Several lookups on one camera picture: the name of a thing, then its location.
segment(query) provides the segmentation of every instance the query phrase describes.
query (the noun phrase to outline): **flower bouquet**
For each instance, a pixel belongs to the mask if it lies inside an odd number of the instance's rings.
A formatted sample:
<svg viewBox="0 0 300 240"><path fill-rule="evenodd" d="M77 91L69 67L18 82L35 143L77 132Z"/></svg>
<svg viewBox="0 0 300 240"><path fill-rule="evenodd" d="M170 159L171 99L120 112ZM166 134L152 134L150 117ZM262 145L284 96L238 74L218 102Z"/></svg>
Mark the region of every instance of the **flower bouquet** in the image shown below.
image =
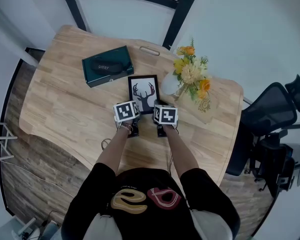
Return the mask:
<svg viewBox="0 0 300 240"><path fill-rule="evenodd" d="M190 46L179 47L176 54L182 56L174 60L173 64L173 75L179 82L177 103L201 121L208 123L212 119L210 110L213 99L209 94L211 77L208 75L208 58L195 55L194 39L191 40Z"/></svg>

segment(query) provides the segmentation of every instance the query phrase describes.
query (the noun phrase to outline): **vase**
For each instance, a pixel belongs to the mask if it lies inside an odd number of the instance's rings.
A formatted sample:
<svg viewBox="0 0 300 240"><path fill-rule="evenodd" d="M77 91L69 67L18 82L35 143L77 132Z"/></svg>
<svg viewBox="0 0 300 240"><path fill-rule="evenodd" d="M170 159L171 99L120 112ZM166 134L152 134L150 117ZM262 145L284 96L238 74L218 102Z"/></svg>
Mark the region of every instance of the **vase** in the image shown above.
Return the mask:
<svg viewBox="0 0 300 240"><path fill-rule="evenodd" d="M161 83L161 91L166 95L173 95L180 89L180 82L174 72L168 73Z"/></svg>

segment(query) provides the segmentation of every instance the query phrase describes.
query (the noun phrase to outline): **person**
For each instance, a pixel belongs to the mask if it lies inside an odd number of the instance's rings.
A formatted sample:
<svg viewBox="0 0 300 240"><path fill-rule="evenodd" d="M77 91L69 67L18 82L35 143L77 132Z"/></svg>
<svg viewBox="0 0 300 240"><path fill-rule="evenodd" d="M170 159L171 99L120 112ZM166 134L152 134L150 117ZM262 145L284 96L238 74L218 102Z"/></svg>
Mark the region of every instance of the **person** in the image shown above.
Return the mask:
<svg viewBox="0 0 300 240"><path fill-rule="evenodd" d="M131 123L121 125L72 200L62 239L234 239L240 227L235 207L173 126L163 129L186 198L163 169L134 168L116 176Z"/></svg>

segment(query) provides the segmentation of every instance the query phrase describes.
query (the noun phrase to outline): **picture frame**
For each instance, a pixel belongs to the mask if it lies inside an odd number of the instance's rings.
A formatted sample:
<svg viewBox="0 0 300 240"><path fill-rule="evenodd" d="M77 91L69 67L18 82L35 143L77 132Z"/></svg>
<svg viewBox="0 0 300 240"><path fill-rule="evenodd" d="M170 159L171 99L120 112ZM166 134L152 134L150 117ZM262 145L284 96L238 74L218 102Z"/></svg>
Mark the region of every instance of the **picture frame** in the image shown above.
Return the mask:
<svg viewBox="0 0 300 240"><path fill-rule="evenodd" d="M137 75L128 77L129 98L136 101L141 114L152 114L155 100L160 102L157 75Z"/></svg>

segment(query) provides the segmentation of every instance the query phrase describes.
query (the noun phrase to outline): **graphic print on shirt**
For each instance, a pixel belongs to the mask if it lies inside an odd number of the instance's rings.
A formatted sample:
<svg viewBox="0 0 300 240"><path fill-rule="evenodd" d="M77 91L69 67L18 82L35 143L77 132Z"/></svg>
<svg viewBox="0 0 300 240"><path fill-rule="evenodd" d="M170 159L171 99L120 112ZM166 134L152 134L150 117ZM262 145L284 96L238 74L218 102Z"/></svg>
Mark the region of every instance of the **graphic print on shirt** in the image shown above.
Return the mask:
<svg viewBox="0 0 300 240"><path fill-rule="evenodd" d="M171 200L163 200L163 197L169 193L172 194ZM173 191L170 187L161 190L157 187L151 188L147 191L146 194L152 201L154 201L156 206L165 210L172 210L176 208L181 200L181 196Z"/></svg>
<svg viewBox="0 0 300 240"><path fill-rule="evenodd" d="M129 193L133 196L127 196L123 193ZM114 197L111 199L111 207L113 209L123 210L130 214L142 214L148 206L145 204L128 204L124 200L127 200L131 203L141 203L142 201L146 200L146 195L140 191L135 189L124 188L118 191Z"/></svg>

